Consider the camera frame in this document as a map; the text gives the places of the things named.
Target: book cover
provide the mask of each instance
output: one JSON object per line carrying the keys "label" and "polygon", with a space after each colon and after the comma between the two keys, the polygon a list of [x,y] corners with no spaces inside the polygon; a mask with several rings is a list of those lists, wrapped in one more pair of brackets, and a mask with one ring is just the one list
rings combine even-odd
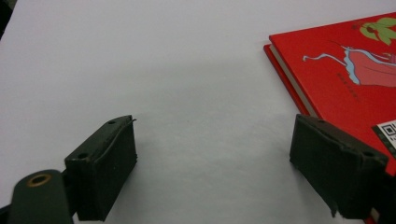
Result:
{"label": "book cover", "polygon": [[264,50],[299,110],[387,155],[396,175],[396,12],[270,41]]}

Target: green leaf illustration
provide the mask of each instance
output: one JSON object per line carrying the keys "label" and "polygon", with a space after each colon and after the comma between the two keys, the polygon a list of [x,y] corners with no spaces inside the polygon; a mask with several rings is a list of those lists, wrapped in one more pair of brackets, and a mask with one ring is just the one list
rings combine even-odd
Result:
{"label": "green leaf illustration", "polygon": [[379,34],[387,36],[391,39],[396,39],[396,32],[388,29],[388,28],[384,28],[384,27],[378,27],[377,31]]}
{"label": "green leaf illustration", "polygon": [[391,27],[396,25],[396,19],[394,18],[382,18],[377,21],[377,23],[381,24],[384,27]]}
{"label": "green leaf illustration", "polygon": [[369,27],[369,25],[366,25],[366,24],[364,24],[364,25],[361,27],[361,33],[362,33],[363,35],[365,35],[366,37],[370,38],[370,39],[378,40],[378,38],[376,38],[375,33],[370,33],[370,32],[368,32],[367,27]]}
{"label": "green leaf illustration", "polygon": [[387,45],[390,45],[391,41],[390,41],[389,37],[387,37],[381,33],[378,33],[378,37],[381,39],[382,42],[386,43]]}

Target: white table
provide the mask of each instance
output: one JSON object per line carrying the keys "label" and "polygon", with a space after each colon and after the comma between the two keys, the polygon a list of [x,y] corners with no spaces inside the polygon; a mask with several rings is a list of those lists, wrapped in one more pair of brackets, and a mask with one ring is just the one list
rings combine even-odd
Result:
{"label": "white table", "polygon": [[273,33],[395,9],[20,0],[0,42],[0,206],[21,178],[62,171],[104,122],[132,114],[139,160],[107,224],[361,223],[332,218],[290,165],[298,110],[262,46]]}

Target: screw hole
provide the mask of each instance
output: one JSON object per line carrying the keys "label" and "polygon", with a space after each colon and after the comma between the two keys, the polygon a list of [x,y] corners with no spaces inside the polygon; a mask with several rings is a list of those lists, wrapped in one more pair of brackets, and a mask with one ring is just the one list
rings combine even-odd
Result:
{"label": "screw hole", "polygon": [[49,180],[50,175],[48,174],[35,175],[29,179],[29,181],[27,182],[27,186],[30,188],[38,187],[49,182]]}
{"label": "screw hole", "polygon": [[81,153],[81,154],[78,155],[78,158],[81,159],[81,160],[84,160],[87,157],[88,157],[88,153]]}

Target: book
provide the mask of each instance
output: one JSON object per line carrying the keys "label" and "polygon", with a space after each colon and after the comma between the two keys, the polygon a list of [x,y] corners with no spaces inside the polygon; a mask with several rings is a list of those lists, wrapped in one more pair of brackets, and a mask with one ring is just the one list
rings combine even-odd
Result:
{"label": "book", "polygon": [[264,50],[300,112],[387,155],[395,176],[396,12],[269,39]]}

